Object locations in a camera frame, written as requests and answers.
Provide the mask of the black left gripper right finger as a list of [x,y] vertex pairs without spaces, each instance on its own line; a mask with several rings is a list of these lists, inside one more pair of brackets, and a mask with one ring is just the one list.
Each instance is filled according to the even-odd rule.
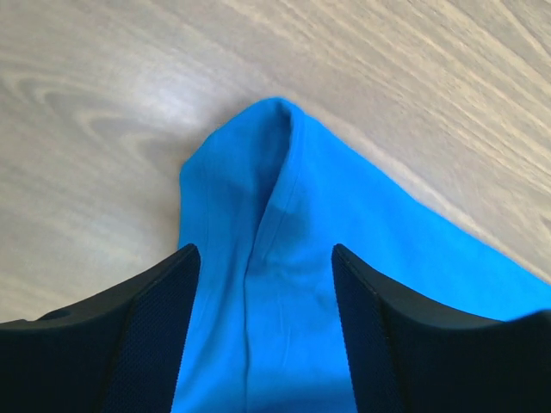
[[359,411],[549,411],[548,311],[511,321],[459,311],[340,244],[331,265]]

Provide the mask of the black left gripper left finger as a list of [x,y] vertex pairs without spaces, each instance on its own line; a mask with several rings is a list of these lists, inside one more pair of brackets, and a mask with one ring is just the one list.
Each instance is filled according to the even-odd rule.
[[198,285],[188,244],[73,305],[1,325],[3,412],[169,412]]

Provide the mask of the blue t shirt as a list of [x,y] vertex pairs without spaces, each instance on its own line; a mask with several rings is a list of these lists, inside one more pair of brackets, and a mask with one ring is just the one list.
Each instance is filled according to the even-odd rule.
[[352,412],[331,252],[445,305],[510,320],[550,287],[415,201],[291,102],[257,102],[180,174],[201,272],[175,412]]

